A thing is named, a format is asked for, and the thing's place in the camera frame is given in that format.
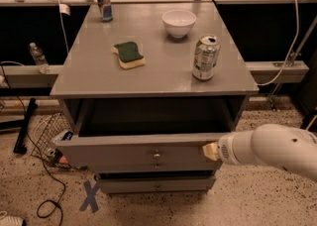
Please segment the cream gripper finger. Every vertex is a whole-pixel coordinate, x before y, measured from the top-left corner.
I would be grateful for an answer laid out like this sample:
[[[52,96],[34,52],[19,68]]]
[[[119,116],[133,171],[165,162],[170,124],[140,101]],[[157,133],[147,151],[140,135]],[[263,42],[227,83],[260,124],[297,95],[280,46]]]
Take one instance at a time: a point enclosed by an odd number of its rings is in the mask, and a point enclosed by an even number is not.
[[[216,142],[209,143],[202,147],[204,156],[212,161],[219,159],[218,144]]]

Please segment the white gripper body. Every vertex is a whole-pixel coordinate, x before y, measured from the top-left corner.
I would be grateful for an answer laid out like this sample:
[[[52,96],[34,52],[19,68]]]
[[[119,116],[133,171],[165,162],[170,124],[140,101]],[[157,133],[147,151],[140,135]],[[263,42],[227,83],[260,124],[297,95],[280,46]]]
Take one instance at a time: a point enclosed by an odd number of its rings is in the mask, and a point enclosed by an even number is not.
[[[230,133],[222,136],[218,140],[218,153],[224,164],[238,165],[240,163],[234,153],[234,140],[236,136],[236,133]]]

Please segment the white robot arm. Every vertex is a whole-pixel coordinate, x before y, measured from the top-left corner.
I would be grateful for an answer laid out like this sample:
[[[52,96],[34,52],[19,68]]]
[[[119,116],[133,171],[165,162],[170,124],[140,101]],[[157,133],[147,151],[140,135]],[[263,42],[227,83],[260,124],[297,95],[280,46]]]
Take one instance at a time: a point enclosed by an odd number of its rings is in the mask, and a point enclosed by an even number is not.
[[[203,146],[204,156],[227,165],[269,166],[317,180],[317,137],[303,129],[264,124]]]

